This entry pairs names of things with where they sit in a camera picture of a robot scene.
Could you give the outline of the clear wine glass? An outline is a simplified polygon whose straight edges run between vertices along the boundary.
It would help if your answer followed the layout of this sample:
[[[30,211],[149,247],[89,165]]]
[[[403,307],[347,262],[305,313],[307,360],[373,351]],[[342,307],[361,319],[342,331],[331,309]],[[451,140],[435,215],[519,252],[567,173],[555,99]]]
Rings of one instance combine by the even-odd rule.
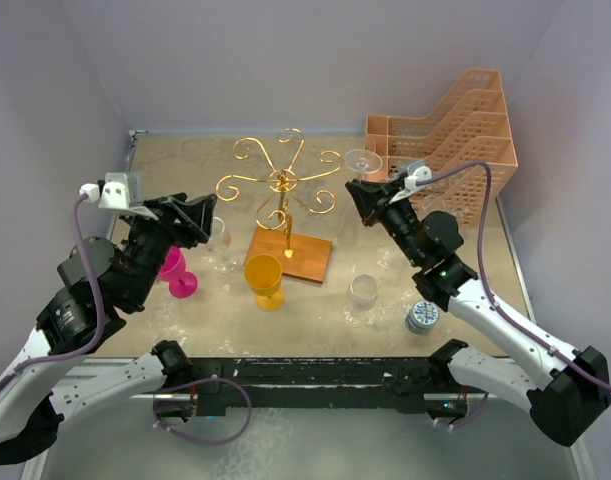
[[[377,280],[368,274],[357,275],[352,279],[346,291],[346,302],[342,308],[343,320],[352,327],[365,322],[366,314],[378,299]]]
[[[383,160],[375,152],[351,149],[344,154],[344,165],[356,174],[357,180],[363,180],[366,175],[379,172],[383,166]]]

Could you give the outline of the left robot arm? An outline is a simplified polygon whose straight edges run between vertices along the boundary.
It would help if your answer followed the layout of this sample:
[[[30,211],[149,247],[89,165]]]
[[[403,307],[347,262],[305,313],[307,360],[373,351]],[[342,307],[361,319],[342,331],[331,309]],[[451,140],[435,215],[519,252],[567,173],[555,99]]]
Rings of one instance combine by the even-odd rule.
[[[174,247],[208,242],[217,197],[184,193],[145,201],[149,216],[121,215],[129,227],[120,244],[85,239],[58,268],[64,286],[44,307],[19,354],[0,377],[0,465],[24,463],[48,450],[59,434],[132,395],[187,387],[192,364],[175,341],[109,373],[68,387],[61,379],[122,329],[123,314],[144,309]]]

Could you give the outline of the clear wine glass front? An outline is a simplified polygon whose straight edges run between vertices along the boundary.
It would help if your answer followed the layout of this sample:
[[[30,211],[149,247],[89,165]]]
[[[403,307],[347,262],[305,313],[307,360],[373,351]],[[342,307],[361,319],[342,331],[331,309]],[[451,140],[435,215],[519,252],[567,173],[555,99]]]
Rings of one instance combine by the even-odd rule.
[[[377,280],[368,274],[357,275],[352,279],[346,291],[346,302],[342,308],[343,320],[352,327],[365,322],[366,314],[378,299]]]

